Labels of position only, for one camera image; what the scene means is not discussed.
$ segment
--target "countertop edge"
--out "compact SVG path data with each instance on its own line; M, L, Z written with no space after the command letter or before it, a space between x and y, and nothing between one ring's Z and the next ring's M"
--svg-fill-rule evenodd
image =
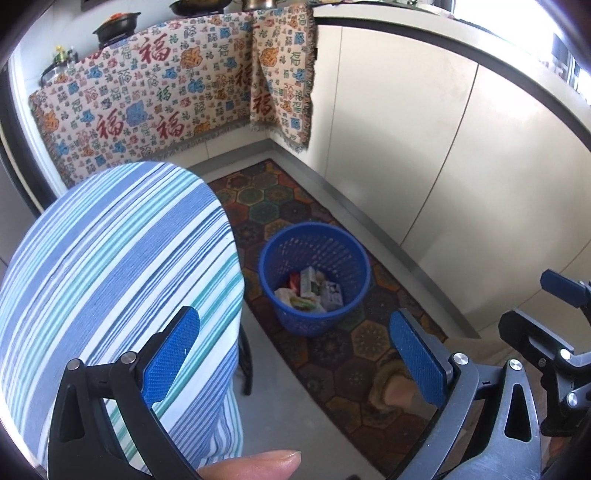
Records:
M583 97L536 58L490 33L428 12L387 5L322 5L314 8L314 17L390 23L432 33L479 50L542 88L581 123L591 138L591 106Z

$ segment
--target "chair leg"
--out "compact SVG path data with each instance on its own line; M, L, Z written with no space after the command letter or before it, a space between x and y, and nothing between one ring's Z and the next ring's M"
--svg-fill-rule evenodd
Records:
M250 343L248 343L248 337L242 325L240 325L238 337L238 365L245 377L242 394L249 396L252 393L252 353Z

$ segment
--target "stool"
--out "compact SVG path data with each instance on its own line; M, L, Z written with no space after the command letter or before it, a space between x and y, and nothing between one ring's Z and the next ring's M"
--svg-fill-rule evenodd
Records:
M201 332L154 411L195 468L240 455L232 375L243 290L228 219L191 172L131 163L69 190L27 233L0 291L0 388L31 453L47 464L70 359L104 364L138 351L190 305ZM143 468L114 401L107 410L130 464Z

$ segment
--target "foot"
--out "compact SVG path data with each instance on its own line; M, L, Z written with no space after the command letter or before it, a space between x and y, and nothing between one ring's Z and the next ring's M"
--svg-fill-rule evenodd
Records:
M390 377L384 388L383 401L389 407L410 410L413 397L419 393L417 384L401 374Z

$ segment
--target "blue wastebasket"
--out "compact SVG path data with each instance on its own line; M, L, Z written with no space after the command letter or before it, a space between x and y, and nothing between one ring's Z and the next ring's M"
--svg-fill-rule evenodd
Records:
M273 293L291 272L312 266L340 284L343 307L327 313L305 313L279 301ZM318 336L362 301L371 276L364 248L351 234L326 223L304 222L274 235L261 252L258 274L281 324L291 333Z

